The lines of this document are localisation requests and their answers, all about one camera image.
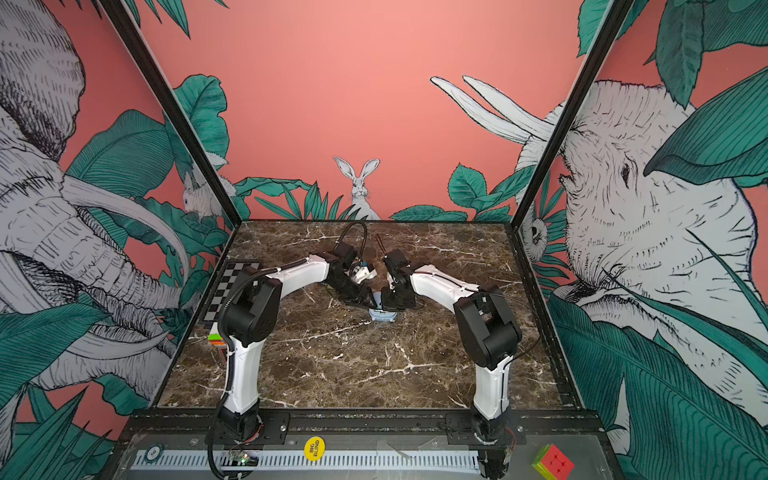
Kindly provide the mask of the light blue small alarm clock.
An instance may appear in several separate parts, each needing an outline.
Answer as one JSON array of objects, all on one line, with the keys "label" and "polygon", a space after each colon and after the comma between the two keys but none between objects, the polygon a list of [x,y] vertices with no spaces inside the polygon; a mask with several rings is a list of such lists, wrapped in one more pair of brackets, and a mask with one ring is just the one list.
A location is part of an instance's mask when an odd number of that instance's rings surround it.
[{"label": "light blue small alarm clock", "polygon": [[374,307],[369,309],[369,315],[372,320],[377,322],[392,323],[397,317],[396,311],[387,311],[383,309],[382,295],[380,291],[373,292]]}]

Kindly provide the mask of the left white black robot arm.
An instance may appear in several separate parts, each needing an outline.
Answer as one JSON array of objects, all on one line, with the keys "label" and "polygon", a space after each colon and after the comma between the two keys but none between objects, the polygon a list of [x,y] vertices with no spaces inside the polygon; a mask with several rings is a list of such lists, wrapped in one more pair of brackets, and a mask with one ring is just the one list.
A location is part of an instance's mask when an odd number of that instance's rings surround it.
[{"label": "left white black robot arm", "polygon": [[259,417],[260,361],[285,296],[319,283],[335,290],[347,305],[373,308],[373,293],[365,282],[375,276],[371,265],[348,263],[332,253],[310,254],[281,267],[243,269],[217,320],[227,346],[227,374],[216,419],[241,437],[252,435],[263,423]]}]

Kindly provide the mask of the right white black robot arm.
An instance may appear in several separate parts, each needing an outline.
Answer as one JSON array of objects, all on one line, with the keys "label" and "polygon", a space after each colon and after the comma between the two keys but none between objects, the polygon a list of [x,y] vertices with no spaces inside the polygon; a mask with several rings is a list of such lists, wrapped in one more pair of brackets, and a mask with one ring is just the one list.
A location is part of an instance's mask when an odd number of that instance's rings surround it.
[{"label": "right white black robot arm", "polygon": [[426,297],[455,315],[465,352],[475,364],[473,421],[488,438],[503,427],[509,410],[510,367],[522,340],[517,317],[498,286],[454,278],[433,264],[413,263],[400,250],[383,257],[389,287],[381,293],[387,311],[404,311]]}]

